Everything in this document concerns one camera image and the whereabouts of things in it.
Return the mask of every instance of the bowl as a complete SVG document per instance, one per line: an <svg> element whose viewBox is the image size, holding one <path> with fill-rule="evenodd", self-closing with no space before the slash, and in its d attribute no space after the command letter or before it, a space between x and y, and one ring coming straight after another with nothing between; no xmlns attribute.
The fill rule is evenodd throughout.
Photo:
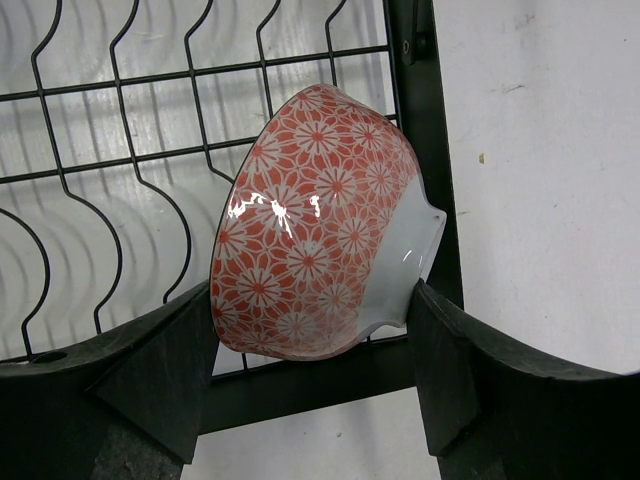
<svg viewBox="0 0 640 480"><path fill-rule="evenodd" d="M211 265L220 340L319 360L402 326L445 220L400 130L332 85L302 90L258 136L223 211Z"/></svg>

